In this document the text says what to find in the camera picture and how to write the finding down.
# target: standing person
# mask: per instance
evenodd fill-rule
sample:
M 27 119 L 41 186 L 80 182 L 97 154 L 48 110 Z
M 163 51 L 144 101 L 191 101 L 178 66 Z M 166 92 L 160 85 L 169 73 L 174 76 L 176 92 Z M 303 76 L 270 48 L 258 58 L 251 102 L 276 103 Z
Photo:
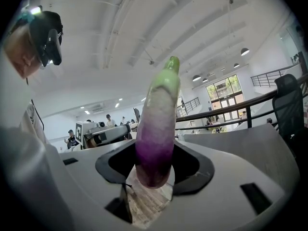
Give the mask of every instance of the standing person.
M 47 67 L 52 55 L 47 54 L 49 32 L 56 30 L 57 46 L 54 52 L 61 55 L 63 26 L 57 13 L 43 11 L 33 15 L 20 13 L 0 49 L 0 125 L 4 128 L 19 127 L 21 131 L 37 136 L 48 143 L 38 114 L 31 102 L 33 93 L 26 79 L 40 68 Z
M 71 143 L 71 146 L 76 146 L 76 145 L 78 145 L 79 143 L 75 140 L 75 135 L 74 135 L 74 133 L 73 133 L 73 130 L 69 130 L 69 138 L 68 138 L 68 140 L 66 140 L 65 138 L 64 138 L 64 142 L 65 143 Z
M 111 119 L 111 116 L 108 114 L 106 115 L 107 118 L 107 123 L 106 123 L 106 127 L 116 127 L 116 122 L 115 120 Z
M 124 124 L 125 124 L 125 117 L 122 116 L 122 120 L 121 120 L 121 122 L 120 122 L 120 125 L 124 125 Z
M 247 119 L 246 111 L 243 111 L 243 114 L 241 115 L 240 119 Z

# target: white wall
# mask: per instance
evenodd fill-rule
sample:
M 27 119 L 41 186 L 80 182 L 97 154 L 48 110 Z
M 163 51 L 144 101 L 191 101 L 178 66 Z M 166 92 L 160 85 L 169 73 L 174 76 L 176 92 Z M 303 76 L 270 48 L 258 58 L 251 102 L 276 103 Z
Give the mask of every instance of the white wall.
M 259 108 L 259 110 L 256 113 L 254 113 L 253 115 L 256 116 L 256 115 L 262 114 L 262 113 L 270 111 L 270 110 L 273 110 L 272 99 L 264 102 L 263 105 Z M 271 113 L 269 115 L 265 115 L 265 116 L 262 116 L 260 118 L 252 120 L 252 127 L 257 127 L 257 126 L 260 126 L 262 124 L 266 124 L 266 120 L 268 118 L 271 118 L 273 123 L 277 122 L 275 113 Z M 246 128 L 247 128 L 247 122 L 245 121 L 242 124 L 240 124 L 238 127 L 236 127 L 234 130 L 242 130 L 242 129 L 246 129 Z
M 289 66 L 279 35 L 270 36 L 248 61 L 252 76 Z
M 182 98 L 184 103 L 187 103 L 196 98 L 195 93 L 192 91 L 192 88 L 181 88 Z
M 245 101 L 255 98 L 257 95 L 255 93 L 254 85 L 250 78 L 252 76 L 252 73 L 250 71 L 249 66 L 241 68 L 238 72 L 236 72 L 236 75 L 241 84 Z
M 86 121 L 90 119 L 94 122 L 101 122 L 103 121 L 105 124 L 107 122 L 106 115 L 109 114 L 113 120 L 115 120 L 116 124 L 119 126 L 120 122 L 122 120 L 122 117 L 125 117 L 125 121 L 130 121 L 131 119 L 134 119 L 134 121 L 137 122 L 136 116 L 134 113 L 133 108 L 137 108 L 140 112 L 140 115 L 142 114 L 143 104 L 140 103 L 131 107 L 123 108 L 123 109 L 114 109 L 111 111 L 101 112 L 98 114 L 90 114 L 90 115 L 81 115 L 77 118 L 78 121 Z
M 63 150 L 67 149 L 66 143 L 64 143 L 64 138 L 68 139 L 68 131 L 76 129 L 76 118 L 70 114 L 62 113 L 53 115 L 42 119 L 45 127 L 45 135 L 49 142 L 61 152 L 60 147 Z
M 206 90 L 206 87 L 201 87 L 198 89 L 193 90 L 196 97 L 199 98 L 199 102 L 202 105 L 202 111 L 201 112 L 207 112 L 209 111 L 209 108 L 213 109 L 210 97 L 208 96 L 208 92 Z

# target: desk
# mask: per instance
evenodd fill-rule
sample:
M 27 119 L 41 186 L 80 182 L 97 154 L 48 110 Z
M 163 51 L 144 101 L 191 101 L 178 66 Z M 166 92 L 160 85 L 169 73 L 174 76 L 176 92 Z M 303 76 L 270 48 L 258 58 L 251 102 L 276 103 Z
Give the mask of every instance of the desk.
M 185 134 L 184 140 L 247 160 L 286 192 L 292 192 L 300 179 L 292 153 L 269 123 L 227 133 Z

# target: floor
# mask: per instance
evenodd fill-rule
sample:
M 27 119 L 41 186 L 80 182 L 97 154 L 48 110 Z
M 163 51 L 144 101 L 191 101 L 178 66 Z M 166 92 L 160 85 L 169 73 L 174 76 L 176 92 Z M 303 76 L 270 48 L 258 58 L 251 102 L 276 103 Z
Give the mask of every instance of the floor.
M 148 189 L 141 185 L 137 178 L 136 168 L 130 172 L 126 183 L 129 208 L 133 217 L 133 225 L 146 229 L 161 214 L 172 198 L 172 186 L 165 184 L 158 189 Z

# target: black slot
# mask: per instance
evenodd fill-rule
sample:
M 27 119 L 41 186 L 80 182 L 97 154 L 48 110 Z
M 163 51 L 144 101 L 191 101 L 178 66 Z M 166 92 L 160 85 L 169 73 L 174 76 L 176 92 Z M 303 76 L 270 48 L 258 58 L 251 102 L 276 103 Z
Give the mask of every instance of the black slot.
M 248 198 L 250 204 L 254 208 L 257 215 L 266 210 L 272 202 L 265 196 L 265 194 L 254 183 L 241 185 L 241 189 Z
M 78 160 L 72 157 L 72 158 L 68 158 L 68 159 L 63 160 L 63 162 L 64 162 L 64 165 L 69 165 L 69 164 L 73 164 L 75 162 L 78 162 Z

